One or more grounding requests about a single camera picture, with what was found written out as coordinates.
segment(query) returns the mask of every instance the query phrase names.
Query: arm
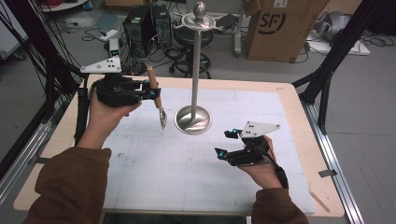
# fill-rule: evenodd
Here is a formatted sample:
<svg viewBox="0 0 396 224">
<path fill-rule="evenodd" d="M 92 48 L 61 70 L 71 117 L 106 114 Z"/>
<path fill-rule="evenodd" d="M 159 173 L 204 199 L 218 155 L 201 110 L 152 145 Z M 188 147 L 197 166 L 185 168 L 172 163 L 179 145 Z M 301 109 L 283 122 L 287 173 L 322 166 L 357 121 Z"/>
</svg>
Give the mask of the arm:
<svg viewBox="0 0 396 224">
<path fill-rule="evenodd" d="M 101 149 L 124 116 L 139 105 L 108 107 L 97 100 L 90 105 L 87 130 L 76 147 L 53 157 L 41 170 L 35 191 L 40 197 L 24 223 L 99 223 L 105 200 L 111 150 Z"/>
<path fill-rule="evenodd" d="M 272 140 L 267 140 L 269 154 L 275 158 Z M 262 187 L 256 193 L 256 202 L 253 204 L 251 214 L 252 223 L 284 223 L 284 224 L 307 224 L 305 214 L 291 201 L 289 190 L 283 189 L 277 179 L 275 167 L 270 162 L 240 166 L 241 170 L 248 173 L 253 180 Z"/>
</svg>

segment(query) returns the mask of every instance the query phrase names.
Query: chair seat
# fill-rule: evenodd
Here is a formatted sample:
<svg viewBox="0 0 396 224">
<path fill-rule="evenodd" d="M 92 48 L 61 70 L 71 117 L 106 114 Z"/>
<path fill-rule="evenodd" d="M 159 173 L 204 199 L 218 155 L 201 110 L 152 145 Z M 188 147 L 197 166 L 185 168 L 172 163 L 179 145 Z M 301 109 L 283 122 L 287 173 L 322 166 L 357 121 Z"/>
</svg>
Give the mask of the chair seat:
<svg viewBox="0 0 396 224">
<path fill-rule="evenodd" d="M 208 45 L 213 40 L 212 31 L 201 32 L 201 35 L 201 46 Z M 194 47 L 195 31 L 187 27 L 181 27 L 174 31 L 174 38 L 177 43 L 190 49 Z"/>
</svg>

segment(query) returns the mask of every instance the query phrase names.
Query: left hand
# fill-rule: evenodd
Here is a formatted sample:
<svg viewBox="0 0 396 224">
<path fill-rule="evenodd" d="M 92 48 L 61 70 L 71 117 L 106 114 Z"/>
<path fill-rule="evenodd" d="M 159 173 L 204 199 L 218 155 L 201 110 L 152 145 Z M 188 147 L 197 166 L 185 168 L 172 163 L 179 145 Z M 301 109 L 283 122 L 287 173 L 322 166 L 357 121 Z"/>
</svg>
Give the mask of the left hand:
<svg viewBox="0 0 396 224">
<path fill-rule="evenodd" d="M 119 125 L 123 117 L 136 110 L 142 103 L 111 107 L 99 102 L 96 91 L 93 92 L 90 104 L 90 119 L 87 129 L 78 142 L 78 147 L 101 149 L 108 136 Z"/>
</svg>

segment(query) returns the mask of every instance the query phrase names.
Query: metal pole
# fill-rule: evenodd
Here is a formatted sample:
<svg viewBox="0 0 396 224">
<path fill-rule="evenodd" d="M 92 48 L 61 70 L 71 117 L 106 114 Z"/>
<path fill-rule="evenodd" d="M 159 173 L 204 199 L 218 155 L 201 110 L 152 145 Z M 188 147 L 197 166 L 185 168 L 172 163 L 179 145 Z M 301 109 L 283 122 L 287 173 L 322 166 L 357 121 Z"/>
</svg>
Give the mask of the metal pole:
<svg viewBox="0 0 396 224">
<path fill-rule="evenodd" d="M 195 31 L 194 38 L 194 58 L 192 68 L 192 97 L 191 97 L 191 119 L 195 119 L 197 112 L 197 95 L 198 95 L 198 80 L 199 68 L 201 64 L 201 32 Z"/>
</svg>

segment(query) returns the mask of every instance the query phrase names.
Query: brown jacket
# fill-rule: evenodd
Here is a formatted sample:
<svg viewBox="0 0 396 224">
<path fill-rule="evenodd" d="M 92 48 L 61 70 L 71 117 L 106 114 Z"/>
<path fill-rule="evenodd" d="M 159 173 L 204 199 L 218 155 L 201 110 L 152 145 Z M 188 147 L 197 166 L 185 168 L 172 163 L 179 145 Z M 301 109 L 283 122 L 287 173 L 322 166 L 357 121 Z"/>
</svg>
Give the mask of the brown jacket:
<svg viewBox="0 0 396 224">
<path fill-rule="evenodd" d="M 43 167 L 35 184 L 41 196 L 24 223 L 98 224 L 105 200 L 111 150 L 71 147 Z M 287 189 L 262 189 L 253 204 L 253 224 L 308 223 Z"/>
</svg>

